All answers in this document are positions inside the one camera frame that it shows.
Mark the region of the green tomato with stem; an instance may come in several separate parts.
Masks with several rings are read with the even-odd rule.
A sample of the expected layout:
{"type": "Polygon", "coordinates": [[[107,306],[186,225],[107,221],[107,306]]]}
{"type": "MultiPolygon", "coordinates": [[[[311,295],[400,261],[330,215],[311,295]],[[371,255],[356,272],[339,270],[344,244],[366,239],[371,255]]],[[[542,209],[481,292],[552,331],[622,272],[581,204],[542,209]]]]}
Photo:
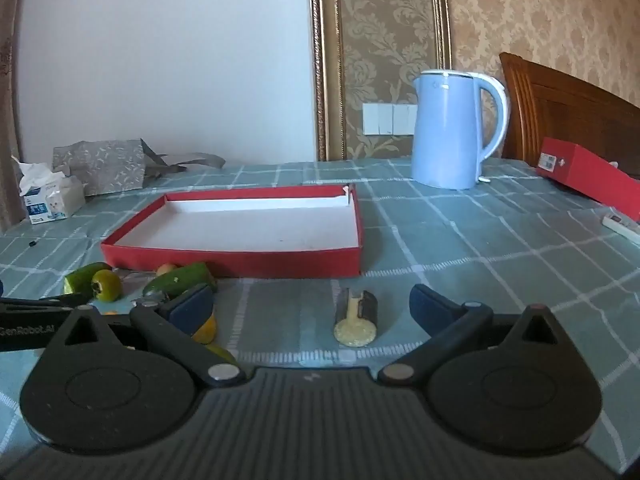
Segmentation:
{"type": "Polygon", "coordinates": [[[102,302],[114,302],[122,296],[122,281],[112,270],[99,270],[91,280],[93,297],[102,302]]]}

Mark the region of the gold wall moulding frame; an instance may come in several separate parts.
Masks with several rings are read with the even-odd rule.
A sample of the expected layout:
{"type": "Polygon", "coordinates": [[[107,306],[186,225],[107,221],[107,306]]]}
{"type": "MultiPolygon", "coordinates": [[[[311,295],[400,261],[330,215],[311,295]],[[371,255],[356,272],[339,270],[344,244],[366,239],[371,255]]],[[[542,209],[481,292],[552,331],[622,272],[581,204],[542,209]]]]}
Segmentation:
{"type": "Polygon", "coordinates": [[[309,0],[320,160],[411,151],[412,125],[364,126],[366,106],[416,104],[413,79],[452,65],[448,0],[309,0]]]}

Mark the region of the long cucumber piece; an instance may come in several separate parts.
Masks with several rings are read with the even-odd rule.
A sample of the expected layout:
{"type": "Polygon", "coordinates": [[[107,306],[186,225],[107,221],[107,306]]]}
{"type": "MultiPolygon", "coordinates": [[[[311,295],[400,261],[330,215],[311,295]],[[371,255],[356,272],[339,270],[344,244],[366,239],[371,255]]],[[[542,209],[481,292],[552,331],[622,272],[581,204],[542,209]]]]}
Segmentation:
{"type": "Polygon", "coordinates": [[[142,295],[145,297],[164,295],[169,299],[174,299],[198,285],[208,285],[214,292],[218,288],[216,278],[210,274],[209,268],[204,262],[180,266],[180,268],[153,278],[143,287],[142,295]]]}

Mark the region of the red shallow cardboard tray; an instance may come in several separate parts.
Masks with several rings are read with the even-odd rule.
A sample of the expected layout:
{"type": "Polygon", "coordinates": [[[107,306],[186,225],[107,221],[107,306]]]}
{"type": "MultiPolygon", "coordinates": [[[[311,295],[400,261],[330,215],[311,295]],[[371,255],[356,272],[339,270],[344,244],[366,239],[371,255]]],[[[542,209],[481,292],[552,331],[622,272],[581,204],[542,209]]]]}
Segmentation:
{"type": "Polygon", "coordinates": [[[102,242],[111,266],[205,263],[216,278],[352,278],[363,244],[351,184],[166,193],[102,242]]]}

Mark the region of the white wall switch panel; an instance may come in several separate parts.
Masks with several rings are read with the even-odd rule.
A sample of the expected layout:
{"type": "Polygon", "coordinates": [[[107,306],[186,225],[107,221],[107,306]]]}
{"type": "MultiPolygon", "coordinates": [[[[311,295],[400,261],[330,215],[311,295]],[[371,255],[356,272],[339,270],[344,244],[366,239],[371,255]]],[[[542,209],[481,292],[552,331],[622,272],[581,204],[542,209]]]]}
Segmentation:
{"type": "Polygon", "coordinates": [[[416,104],[363,103],[362,133],[365,136],[413,136],[416,104]]]}

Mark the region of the pink patterned curtain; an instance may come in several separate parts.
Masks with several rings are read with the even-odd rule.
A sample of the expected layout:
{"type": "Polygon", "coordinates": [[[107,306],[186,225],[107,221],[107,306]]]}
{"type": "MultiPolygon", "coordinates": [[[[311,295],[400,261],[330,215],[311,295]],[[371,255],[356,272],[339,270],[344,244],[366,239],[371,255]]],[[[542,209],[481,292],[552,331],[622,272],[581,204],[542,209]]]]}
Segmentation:
{"type": "Polygon", "coordinates": [[[20,157],[14,106],[14,50],[21,0],[1,0],[1,232],[25,218],[14,158],[20,157]]]}

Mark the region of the small orange round fruit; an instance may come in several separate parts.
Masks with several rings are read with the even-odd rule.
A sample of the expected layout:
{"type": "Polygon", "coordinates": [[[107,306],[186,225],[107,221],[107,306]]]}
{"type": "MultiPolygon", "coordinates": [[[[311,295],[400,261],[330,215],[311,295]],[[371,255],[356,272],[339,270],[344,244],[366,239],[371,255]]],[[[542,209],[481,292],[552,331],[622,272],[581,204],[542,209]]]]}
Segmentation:
{"type": "Polygon", "coordinates": [[[165,264],[162,264],[161,266],[159,266],[156,269],[155,274],[157,276],[162,276],[162,275],[167,274],[167,273],[169,273],[169,272],[171,272],[173,270],[176,270],[176,269],[177,269],[177,266],[175,264],[165,263],[165,264]]]}

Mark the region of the eggplant piece dark skin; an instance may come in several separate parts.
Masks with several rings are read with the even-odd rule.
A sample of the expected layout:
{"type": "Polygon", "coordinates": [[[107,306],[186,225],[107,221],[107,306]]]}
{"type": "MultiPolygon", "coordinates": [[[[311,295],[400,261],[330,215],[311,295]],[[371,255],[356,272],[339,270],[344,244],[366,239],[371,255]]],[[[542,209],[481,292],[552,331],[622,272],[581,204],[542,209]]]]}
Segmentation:
{"type": "Polygon", "coordinates": [[[337,296],[333,336],[350,348],[362,348],[378,336],[378,300],[367,290],[349,288],[337,296]]]}

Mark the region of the grey patterned gift bag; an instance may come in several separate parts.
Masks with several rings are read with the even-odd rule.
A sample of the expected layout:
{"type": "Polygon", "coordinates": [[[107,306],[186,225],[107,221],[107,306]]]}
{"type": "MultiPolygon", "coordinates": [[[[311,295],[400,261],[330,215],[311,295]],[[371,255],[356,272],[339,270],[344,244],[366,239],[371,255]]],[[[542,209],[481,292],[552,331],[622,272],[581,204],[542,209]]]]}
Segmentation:
{"type": "Polygon", "coordinates": [[[221,169],[226,160],[209,153],[157,154],[143,139],[79,141],[57,146],[53,168],[76,177],[85,196],[140,190],[149,182],[192,166],[221,169]]]}

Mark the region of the light blue electric kettle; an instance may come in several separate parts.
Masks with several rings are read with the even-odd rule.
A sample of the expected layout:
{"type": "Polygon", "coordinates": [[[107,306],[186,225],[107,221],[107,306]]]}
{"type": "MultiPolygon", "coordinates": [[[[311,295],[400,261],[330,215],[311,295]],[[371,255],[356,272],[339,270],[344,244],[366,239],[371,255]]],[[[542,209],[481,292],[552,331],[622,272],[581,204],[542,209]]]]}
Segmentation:
{"type": "Polygon", "coordinates": [[[506,87],[494,77],[456,70],[424,70],[413,85],[418,107],[411,177],[432,188],[474,188],[482,163],[506,137],[510,119],[506,87]],[[497,107],[496,128],[489,141],[483,134],[483,92],[497,107]]]}

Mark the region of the red cardboard box lid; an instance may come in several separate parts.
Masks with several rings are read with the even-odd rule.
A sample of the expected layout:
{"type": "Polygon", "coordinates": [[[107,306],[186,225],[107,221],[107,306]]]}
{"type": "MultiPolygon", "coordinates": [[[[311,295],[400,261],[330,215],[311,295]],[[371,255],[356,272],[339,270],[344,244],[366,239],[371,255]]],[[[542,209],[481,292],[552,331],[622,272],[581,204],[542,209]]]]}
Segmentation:
{"type": "Polygon", "coordinates": [[[536,171],[639,220],[639,181],[579,144],[544,138],[536,171]]]}

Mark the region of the white tissue pack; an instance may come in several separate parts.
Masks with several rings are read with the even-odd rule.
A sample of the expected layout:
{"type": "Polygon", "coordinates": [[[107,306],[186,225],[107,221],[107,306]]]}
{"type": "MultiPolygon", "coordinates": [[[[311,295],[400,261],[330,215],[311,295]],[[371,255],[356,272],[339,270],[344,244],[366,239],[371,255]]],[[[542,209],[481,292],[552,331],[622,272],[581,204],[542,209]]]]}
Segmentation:
{"type": "Polygon", "coordinates": [[[18,186],[31,224],[68,219],[85,205],[84,186],[76,177],[52,171],[43,162],[12,159],[22,173],[18,186]]]}

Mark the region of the yellow pepper piece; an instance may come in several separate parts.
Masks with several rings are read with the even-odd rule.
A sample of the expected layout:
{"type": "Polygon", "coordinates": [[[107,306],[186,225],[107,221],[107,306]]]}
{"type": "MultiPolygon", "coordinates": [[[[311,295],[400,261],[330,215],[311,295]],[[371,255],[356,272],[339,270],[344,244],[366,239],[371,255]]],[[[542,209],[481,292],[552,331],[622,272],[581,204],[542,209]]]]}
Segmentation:
{"type": "Polygon", "coordinates": [[[203,325],[193,334],[192,339],[198,344],[211,344],[217,335],[217,321],[215,315],[209,315],[209,318],[203,325]]]}

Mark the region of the checked teal tablecloth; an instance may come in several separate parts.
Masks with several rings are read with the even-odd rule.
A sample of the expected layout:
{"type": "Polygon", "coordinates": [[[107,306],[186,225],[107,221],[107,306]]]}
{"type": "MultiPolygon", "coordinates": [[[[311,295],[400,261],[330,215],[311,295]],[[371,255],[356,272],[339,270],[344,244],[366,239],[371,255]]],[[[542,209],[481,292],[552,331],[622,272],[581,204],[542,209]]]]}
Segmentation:
{"type": "Polygon", "coordinates": [[[428,188],[411,179],[404,158],[188,171],[89,200],[67,220],[10,229],[1,237],[1,279],[9,297],[58,295],[66,274],[102,259],[108,234],[168,192],[351,183],[363,227],[360,274],[222,281],[217,344],[245,365],[379,368],[425,339],[408,308],[415,284],[504,313],[545,304],[603,392],[590,448],[622,471],[639,455],[639,249],[602,224],[601,205],[524,162],[488,160],[483,176],[467,191],[428,188]],[[362,348],[333,336],[345,288],[378,300],[378,336],[362,348]]]}

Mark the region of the short cucumber half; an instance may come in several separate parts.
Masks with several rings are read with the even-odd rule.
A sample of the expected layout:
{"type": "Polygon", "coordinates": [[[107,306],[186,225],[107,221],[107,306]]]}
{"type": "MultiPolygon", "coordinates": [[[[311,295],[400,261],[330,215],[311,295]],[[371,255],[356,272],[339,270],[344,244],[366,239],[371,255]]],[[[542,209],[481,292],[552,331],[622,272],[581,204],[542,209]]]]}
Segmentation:
{"type": "Polygon", "coordinates": [[[103,270],[111,271],[112,267],[105,262],[94,262],[86,264],[85,266],[66,274],[63,278],[64,294],[76,294],[92,297],[92,279],[98,272],[103,270]]]}

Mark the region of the white remote control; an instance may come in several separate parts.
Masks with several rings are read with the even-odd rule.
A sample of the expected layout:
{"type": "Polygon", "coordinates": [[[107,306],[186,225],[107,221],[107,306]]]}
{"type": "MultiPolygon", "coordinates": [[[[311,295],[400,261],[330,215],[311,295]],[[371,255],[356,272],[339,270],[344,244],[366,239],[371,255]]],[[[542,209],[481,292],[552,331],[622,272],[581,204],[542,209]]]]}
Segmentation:
{"type": "Polygon", "coordinates": [[[638,222],[621,217],[618,214],[605,214],[602,224],[611,231],[620,234],[632,244],[640,245],[640,226],[638,222]]]}

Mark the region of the dark brown eggplant stub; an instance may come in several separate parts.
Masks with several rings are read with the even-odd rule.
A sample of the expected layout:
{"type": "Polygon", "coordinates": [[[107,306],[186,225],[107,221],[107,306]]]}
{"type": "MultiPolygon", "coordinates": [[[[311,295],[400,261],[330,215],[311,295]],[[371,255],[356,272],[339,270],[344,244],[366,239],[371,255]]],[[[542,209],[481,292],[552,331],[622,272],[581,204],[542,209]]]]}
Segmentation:
{"type": "Polygon", "coordinates": [[[163,292],[162,290],[150,290],[149,292],[144,292],[140,297],[134,298],[134,300],[131,301],[131,304],[134,307],[155,309],[167,301],[168,296],[166,292],[163,292]]]}

